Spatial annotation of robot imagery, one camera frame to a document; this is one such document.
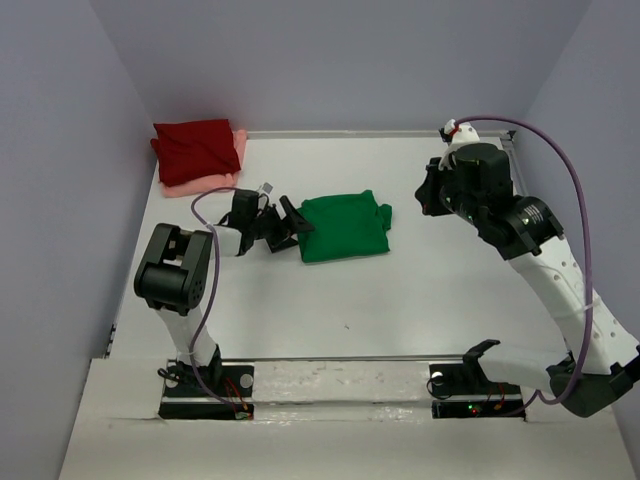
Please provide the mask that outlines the green t-shirt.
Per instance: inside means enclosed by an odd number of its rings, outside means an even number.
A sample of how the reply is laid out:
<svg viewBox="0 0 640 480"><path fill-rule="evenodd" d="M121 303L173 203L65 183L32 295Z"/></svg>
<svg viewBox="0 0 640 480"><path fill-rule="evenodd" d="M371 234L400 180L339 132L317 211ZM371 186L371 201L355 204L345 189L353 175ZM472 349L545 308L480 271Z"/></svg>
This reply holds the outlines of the green t-shirt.
<svg viewBox="0 0 640 480"><path fill-rule="evenodd" d="M304 200L298 212L314 226L299 233L305 264L386 254L393 208L378 204L371 190Z"/></svg>

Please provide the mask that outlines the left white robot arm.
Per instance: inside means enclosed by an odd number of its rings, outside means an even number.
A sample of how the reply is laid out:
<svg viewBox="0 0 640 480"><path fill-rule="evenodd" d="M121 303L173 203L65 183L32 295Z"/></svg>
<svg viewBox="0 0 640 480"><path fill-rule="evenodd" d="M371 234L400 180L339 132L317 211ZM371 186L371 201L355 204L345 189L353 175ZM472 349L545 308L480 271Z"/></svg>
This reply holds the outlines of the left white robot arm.
<svg viewBox="0 0 640 480"><path fill-rule="evenodd" d="M191 213L202 226L188 231L177 225L155 226L134 276L134 293L162 319L176 349L175 373L164 378L188 383L195 392L209 395L223 374L218 343L206 329L221 275L221 259L241 257L257 241L272 253L298 244L297 237L315 230L282 196L270 202L271 187L257 190L237 187L214 188L211 193L231 192L230 210L221 220L210 222L197 211L198 195Z"/></svg>

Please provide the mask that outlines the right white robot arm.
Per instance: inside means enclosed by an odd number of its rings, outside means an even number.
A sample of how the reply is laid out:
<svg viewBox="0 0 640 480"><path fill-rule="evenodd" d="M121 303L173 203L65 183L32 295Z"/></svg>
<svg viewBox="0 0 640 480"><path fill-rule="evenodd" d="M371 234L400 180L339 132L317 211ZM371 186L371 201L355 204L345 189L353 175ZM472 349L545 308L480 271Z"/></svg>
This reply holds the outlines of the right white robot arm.
<svg viewBox="0 0 640 480"><path fill-rule="evenodd" d="M487 339L446 372L442 387L482 392L511 384L546 392L588 418L639 380L639 342L615 318L576 262L548 205L515 193L508 155L476 142L430 159L415 198L426 216L455 214L494 247L556 323L565 348L546 351Z"/></svg>

